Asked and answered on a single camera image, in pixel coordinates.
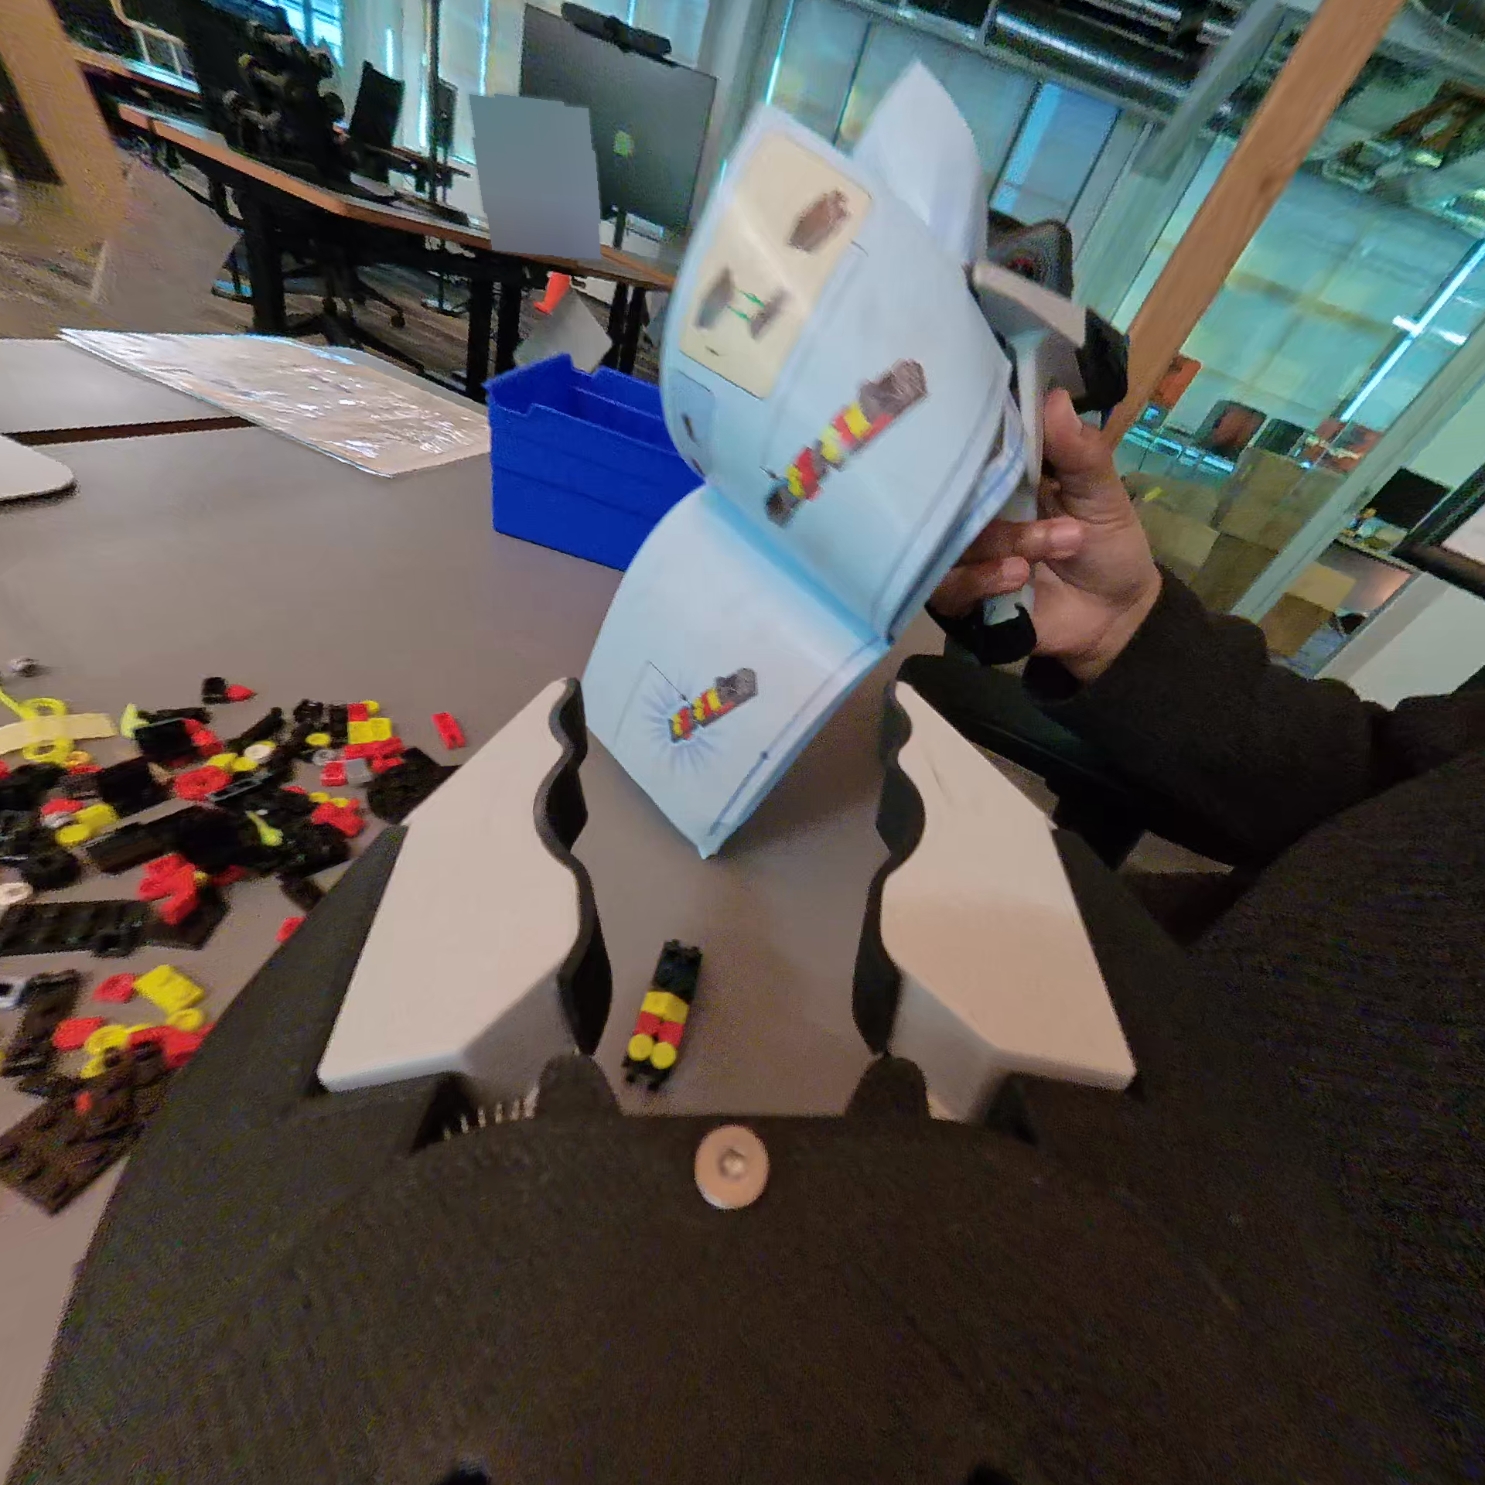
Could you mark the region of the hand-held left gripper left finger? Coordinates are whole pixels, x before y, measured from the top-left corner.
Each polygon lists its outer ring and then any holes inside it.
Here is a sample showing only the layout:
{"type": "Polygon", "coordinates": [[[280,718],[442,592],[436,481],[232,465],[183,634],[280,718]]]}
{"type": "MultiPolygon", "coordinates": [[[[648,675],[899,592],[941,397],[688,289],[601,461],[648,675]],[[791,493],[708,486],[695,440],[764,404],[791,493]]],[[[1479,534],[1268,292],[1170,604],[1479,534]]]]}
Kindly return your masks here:
{"type": "Polygon", "coordinates": [[[539,693],[398,828],[393,864],[318,1060],[324,1089],[453,1076],[539,1093],[609,1010],[586,831],[586,699],[539,693]]]}

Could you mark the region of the wooden office desk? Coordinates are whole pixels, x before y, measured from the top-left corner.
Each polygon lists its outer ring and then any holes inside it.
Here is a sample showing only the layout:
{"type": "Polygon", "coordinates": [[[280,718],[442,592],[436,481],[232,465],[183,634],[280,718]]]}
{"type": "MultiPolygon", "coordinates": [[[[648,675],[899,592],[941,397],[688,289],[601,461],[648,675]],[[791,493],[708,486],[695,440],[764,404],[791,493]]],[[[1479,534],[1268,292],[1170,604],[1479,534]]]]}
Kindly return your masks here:
{"type": "Polygon", "coordinates": [[[357,258],[374,250],[393,251],[385,259],[437,272],[469,281],[469,351],[460,371],[460,392],[484,404],[484,383],[514,367],[523,295],[543,272],[564,272],[574,278],[609,281],[620,289],[618,306],[618,347],[613,367],[632,371],[645,300],[651,292],[671,292],[671,273],[651,259],[635,259],[620,250],[601,250],[596,259],[556,259],[548,251],[503,251],[491,244],[486,232],[448,225],[430,214],[381,205],[374,197],[345,194],[334,186],[306,184],[268,161],[239,154],[222,136],[176,121],[158,110],[122,102],[122,123],[150,141],[154,148],[173,148],[191,156],[201,177],[228,186],[239,205],[240,243],[247,259],[247,306],[253,330],[258,338],[289,338],[286,311],[286,225],[314,233],[328,233],[357,258]]]}

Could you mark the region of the pile of lego pieces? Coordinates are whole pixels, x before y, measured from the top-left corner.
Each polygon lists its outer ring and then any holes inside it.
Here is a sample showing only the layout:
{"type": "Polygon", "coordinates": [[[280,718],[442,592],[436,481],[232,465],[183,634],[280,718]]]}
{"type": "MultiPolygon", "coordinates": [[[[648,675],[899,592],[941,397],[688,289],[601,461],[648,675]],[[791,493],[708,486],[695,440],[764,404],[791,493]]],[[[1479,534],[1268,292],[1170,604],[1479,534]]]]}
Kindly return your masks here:
{"type": "Polygon", "coordinates": [[[122,712],[125,756],[65,739],[3,764],[3,1198],[65,1212],[108,1173],[204,1048],[217,1015],[186,965],[232,892],[286,903],[286,943],[370,828],[401,822],[453,776],[374,699],[298,699],[218,734],[253,693],[201,682],[186,709],[122,712]]]}

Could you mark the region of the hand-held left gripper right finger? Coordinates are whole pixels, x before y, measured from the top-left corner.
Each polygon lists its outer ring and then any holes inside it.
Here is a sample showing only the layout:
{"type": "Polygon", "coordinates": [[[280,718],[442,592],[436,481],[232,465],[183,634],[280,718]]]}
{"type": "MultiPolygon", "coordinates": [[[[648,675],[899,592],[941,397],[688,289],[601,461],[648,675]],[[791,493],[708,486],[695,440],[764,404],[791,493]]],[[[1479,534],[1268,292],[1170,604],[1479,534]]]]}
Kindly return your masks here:
{"type": "Polygon", "coordinates": [[[923,1071],[927,1115],[981,1123],[1008,1078],[1132,1085],[1049,821],[908,682],[881,699],[876,837],[853,1022],[923,1071]]]}

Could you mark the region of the person's right forearm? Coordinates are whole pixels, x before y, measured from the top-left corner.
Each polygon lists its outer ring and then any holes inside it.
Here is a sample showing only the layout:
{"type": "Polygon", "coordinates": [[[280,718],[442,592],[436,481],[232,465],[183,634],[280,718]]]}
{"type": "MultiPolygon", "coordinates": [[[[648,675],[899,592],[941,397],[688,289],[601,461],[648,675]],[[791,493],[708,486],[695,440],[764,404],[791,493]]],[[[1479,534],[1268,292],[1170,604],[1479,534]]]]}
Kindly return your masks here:
{"type": "Polygon", "coordinates": [[[1254,621],[1212,616],[1166,570],[1098,678],[1036,656],[1014,686],[1124,781],[1151,831],[1219,864],[1265,866],[1344,815],[1403,848],[1481,837],[1481,693],[1380,705],[1298,678],[1254,621]]]}

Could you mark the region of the pale blue lego instruction booklet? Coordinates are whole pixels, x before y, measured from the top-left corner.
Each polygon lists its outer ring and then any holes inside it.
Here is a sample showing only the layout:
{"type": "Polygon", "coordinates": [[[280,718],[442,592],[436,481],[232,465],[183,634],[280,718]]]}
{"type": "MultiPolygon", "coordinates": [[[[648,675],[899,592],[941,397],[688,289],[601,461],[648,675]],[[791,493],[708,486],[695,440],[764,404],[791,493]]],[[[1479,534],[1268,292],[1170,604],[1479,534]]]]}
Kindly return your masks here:
{"type": "Polygon", "coordinates": [[[982,233],[977,141],[916,63],[847,154],[753,110],[692,232],[657,392],[698,486],[626,566],[582,694],[701,860],[1024,477],[982,233]]]}

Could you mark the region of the black computer monitor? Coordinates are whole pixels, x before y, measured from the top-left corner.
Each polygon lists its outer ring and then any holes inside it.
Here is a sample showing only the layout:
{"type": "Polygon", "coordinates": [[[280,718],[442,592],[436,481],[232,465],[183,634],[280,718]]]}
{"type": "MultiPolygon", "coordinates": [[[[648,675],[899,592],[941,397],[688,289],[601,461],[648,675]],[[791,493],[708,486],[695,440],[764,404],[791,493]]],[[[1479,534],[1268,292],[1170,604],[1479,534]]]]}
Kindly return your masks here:
{"type": "Polygon", "coordinates": [[[717,82],[671,63],[667,38],[582,3],[528,3],[519,95],[590,114],[603,219],[668,239],[692,226],[717,82]]]}

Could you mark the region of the long black lego assembly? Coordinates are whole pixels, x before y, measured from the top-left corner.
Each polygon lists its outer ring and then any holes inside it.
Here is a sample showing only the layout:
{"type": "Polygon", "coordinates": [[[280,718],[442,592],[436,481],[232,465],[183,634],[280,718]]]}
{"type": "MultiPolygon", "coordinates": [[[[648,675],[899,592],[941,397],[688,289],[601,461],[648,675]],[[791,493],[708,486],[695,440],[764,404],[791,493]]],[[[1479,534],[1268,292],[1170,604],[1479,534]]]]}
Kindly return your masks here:
{"type": "Polygon", "coordinates": [[[668,1083],[701,978],[701,946],[667,942],[620,1051],[620,1076],[645,1089],[668,1083]]]}

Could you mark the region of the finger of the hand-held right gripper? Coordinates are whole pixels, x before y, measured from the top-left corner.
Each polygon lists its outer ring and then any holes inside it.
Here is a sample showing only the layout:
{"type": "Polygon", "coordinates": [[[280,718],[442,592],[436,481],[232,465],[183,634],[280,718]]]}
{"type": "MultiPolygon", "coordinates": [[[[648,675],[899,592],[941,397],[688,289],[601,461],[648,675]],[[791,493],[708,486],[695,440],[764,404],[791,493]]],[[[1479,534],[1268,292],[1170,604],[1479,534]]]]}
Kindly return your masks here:
{"type": "Polygon", "coordinates": [[[1087,311],[1077,305],[991,259],[968,266],[968,289],[1004,345],[1018,397],[1044,397],[1049,387],[1087,397],[1087,311]]]}

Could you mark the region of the person's right hand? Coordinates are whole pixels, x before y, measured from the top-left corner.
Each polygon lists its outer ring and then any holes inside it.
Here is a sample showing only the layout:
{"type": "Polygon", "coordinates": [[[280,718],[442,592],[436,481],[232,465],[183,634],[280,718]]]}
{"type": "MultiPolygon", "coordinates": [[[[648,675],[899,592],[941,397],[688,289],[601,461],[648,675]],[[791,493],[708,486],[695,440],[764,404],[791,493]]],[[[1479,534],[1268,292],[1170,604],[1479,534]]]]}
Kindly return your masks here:
{"type": "Polygon", "coordinates": [[[1124,656],[1163,588],[1113,449],[1064,387],[1041,404],[1038,515],[991,518],[931,588],[927,616],[957,621],[1024,586],[1036,656],[1077,686],[1124,656]]]}

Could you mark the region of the blue plastic bin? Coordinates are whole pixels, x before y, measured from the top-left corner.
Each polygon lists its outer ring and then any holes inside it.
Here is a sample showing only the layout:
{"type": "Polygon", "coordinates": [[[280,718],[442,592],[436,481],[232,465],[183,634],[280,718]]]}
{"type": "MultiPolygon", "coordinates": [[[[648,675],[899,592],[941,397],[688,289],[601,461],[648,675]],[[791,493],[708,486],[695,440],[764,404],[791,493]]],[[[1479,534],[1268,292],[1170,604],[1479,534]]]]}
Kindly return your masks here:
{"type": "Polygon", "coordinates": [[[567,356],[486,380],[491,518],[574,560],[626,570],[701,477],[678,453],[653,383],[567,356]]]}

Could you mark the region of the wooden post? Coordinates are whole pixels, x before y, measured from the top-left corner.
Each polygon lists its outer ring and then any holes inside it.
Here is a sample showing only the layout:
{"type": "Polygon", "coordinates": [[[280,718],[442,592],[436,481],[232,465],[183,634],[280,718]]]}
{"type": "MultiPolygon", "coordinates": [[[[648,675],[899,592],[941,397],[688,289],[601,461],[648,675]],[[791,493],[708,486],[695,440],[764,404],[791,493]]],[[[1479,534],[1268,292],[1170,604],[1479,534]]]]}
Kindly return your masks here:
{"type": "Polygon", "coordinates": [[[1170,360],[1214,305],[1397,13],[1402,0],[1326,0],[1313,13],[1130,321],[1126,399],[1099,427],[1107,449],[1142,416],[1170,360]]]}

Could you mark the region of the grey paper sheet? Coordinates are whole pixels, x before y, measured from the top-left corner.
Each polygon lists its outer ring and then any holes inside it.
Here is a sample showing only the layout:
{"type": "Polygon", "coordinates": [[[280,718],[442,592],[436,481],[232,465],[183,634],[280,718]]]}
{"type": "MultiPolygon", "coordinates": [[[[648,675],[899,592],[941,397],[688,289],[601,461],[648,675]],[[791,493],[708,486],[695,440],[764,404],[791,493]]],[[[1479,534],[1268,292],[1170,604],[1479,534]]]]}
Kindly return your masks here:
{"type": "Polygon", "coordinates": [[[532,306],[512,362],[529,367],[564,356],[582,375],[601,371],[601,362],[609,356],[609,333],[586,295],[564,295],[552,311],[532,306]]]}

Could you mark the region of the clear plastic bag with sheets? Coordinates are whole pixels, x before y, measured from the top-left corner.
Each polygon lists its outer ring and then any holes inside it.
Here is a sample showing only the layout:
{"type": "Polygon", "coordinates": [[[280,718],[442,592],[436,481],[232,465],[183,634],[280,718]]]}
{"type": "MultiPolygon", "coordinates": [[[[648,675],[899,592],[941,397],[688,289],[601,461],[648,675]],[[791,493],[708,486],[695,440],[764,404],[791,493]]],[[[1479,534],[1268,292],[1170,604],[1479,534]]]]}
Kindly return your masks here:
{"type": "Polygon", "coordinates": [[[201,399],[270,437],[370,477],[414,477],[491,459],[491,421],[428,380],[398,380],[345,347],[228,333],[61,330],[92,360],[201,399]]]}

